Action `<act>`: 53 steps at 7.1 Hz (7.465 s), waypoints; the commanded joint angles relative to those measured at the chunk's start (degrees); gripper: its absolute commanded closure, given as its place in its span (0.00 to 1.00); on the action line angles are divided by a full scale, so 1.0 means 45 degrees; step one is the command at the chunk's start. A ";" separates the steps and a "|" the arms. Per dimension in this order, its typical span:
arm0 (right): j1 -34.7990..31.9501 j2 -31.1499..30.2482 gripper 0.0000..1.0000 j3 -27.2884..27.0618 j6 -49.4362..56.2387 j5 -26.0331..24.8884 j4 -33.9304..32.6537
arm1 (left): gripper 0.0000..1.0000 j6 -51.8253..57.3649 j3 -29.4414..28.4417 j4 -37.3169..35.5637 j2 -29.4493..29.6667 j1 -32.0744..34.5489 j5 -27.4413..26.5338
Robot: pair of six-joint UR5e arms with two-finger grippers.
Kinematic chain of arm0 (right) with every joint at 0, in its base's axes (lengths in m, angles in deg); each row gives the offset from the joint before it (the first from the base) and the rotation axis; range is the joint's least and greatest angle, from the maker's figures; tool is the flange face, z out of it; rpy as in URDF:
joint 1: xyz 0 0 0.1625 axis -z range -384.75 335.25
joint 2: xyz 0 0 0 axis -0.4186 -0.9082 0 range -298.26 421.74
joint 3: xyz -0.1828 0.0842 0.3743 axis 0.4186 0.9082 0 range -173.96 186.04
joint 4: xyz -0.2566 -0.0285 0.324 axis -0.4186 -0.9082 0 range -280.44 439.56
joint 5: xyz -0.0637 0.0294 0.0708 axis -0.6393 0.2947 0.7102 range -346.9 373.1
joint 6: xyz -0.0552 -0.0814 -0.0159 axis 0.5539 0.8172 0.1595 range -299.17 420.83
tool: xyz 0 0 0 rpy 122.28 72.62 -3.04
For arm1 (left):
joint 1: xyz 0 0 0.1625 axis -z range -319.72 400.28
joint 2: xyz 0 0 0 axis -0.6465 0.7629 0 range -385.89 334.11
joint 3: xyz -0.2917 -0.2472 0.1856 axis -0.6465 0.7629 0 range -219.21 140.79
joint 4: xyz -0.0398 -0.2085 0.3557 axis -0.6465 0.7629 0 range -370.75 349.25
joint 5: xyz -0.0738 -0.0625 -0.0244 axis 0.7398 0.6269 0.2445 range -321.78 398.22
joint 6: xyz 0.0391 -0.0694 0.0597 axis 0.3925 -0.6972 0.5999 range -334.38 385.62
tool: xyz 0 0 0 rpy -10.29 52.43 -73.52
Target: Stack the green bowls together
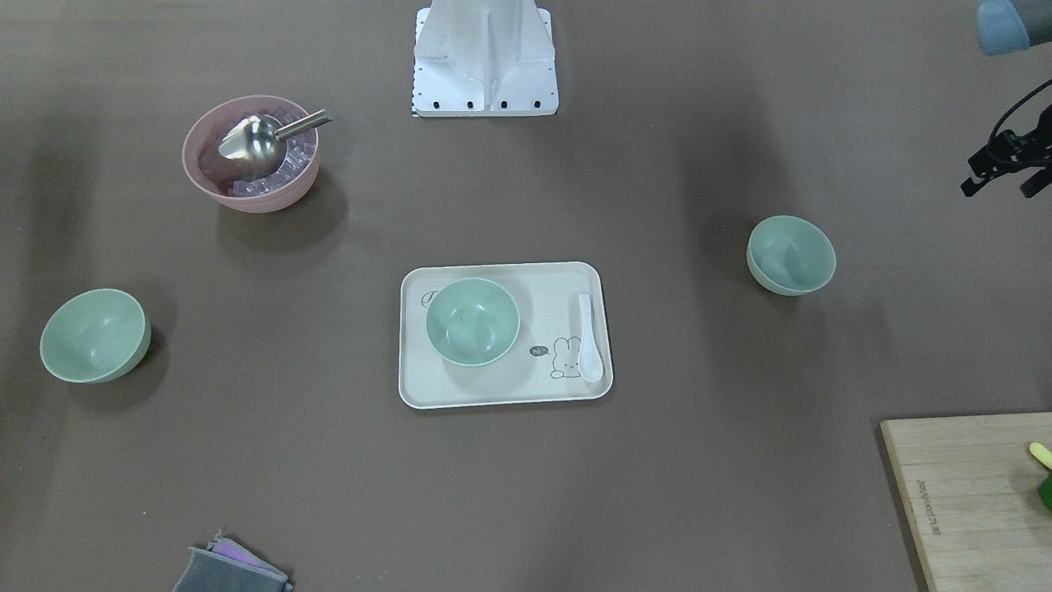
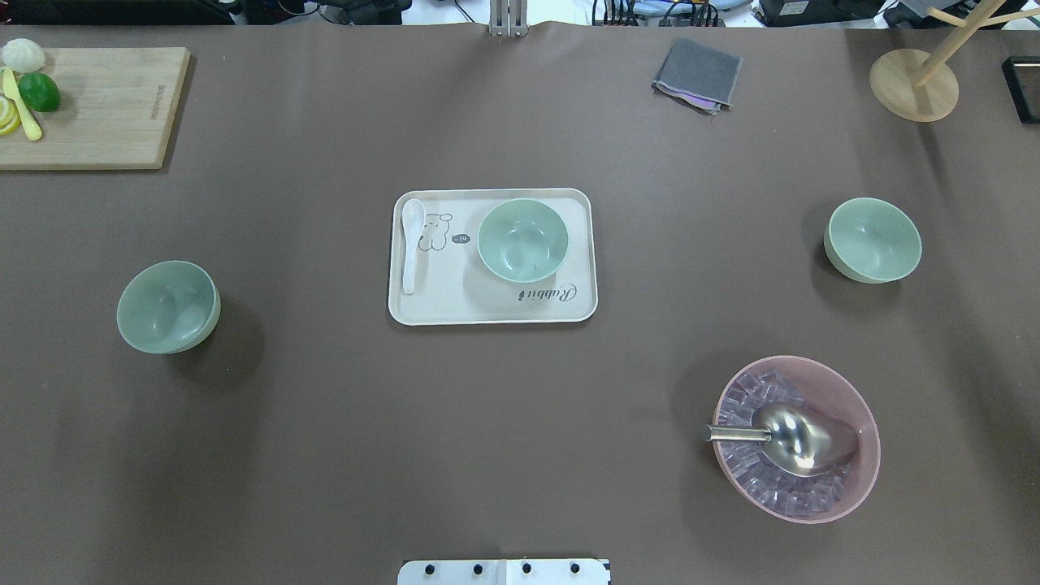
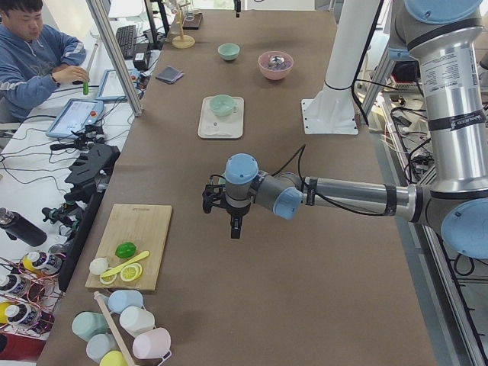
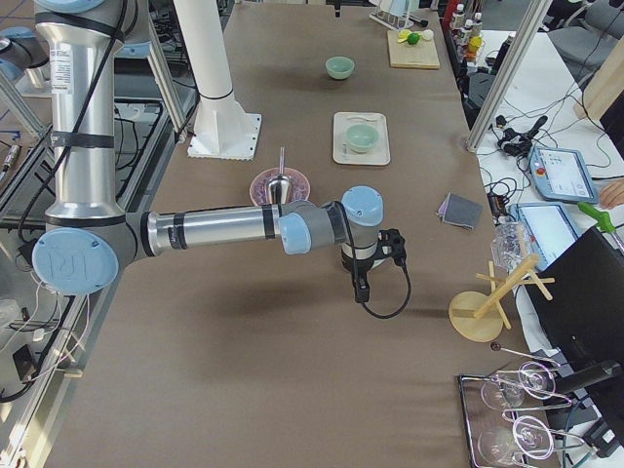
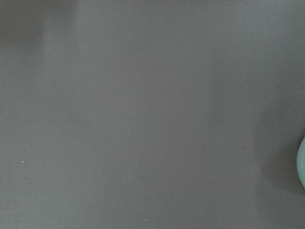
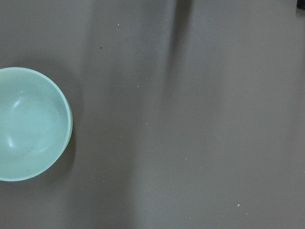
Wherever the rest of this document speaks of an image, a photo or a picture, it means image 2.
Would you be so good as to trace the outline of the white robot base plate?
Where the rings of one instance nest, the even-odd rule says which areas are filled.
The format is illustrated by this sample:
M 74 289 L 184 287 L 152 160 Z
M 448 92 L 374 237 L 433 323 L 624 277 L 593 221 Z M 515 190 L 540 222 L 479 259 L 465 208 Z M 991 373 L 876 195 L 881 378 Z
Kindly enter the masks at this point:
M 608 560 L 515 558 L 412 560 L 397 584 L 610 584 Z

